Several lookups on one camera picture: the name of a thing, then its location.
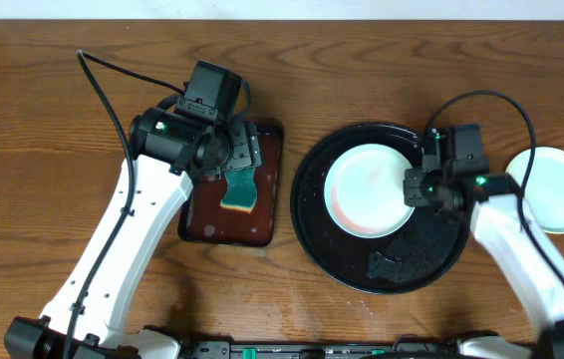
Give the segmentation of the green yellow sponge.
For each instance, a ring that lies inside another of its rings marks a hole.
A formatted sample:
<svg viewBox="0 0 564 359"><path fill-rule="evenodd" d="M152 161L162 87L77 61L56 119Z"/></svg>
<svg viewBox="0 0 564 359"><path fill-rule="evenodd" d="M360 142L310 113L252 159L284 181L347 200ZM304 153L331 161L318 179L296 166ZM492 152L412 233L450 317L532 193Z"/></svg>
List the green yellow sponge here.
<svg viewBox="0 0 564 359"><path fill-rule="evenodd" d="M227 189L220 202L222 208L250 213L258 198L255 168L225 174Z"/></svg>

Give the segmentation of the light green plate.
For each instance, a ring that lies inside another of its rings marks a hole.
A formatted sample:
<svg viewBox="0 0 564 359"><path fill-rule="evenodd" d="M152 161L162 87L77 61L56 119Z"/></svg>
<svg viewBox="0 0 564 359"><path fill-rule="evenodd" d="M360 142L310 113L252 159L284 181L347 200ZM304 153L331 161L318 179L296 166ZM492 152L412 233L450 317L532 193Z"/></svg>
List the light green plate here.
<svg viewBox="0 0 564 359"><path fill-rule="evenodd" d="M564 151L539 147L525 190L533 215L548 233L564 234Z"/></svg>
<svg viewBox="0 0 564 359"><path fill-rule="evenodd" d="M323 197L328 215L359 238L396 232L415 211L404 200L403 180L411 167L402 153L386 145L348 149L326 174Z"/></svg>

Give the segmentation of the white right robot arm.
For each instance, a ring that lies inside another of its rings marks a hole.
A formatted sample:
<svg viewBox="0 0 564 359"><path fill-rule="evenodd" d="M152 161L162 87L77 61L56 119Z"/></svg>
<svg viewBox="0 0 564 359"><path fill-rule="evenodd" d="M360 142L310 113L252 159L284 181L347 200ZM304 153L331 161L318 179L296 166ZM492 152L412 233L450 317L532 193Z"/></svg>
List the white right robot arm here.
<svg viewBox="0 0 564 359"><path fill-rule="evenodd" d="M405 171L405 204L433 206L469 223L474 239L501 269L536 335L531 358L564 358L564 257L534 220L508 174L446 179Z"/></svg>

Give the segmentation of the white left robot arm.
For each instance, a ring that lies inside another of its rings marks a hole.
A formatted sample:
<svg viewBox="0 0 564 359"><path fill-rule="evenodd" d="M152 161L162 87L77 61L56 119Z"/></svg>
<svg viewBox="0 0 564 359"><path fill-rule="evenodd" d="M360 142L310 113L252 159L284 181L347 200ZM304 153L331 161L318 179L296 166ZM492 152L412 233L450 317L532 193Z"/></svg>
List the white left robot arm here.
<svg viewBox="0 0 564 359"><path fill-rule="evenodd" d="M15 318L12 358L175 358L181 344L146 326L125 331L138 285L167 225L198 178L261 165L254 124L193 106L151 107L134 118L116 191L71 275L39 318Z"/></svg>

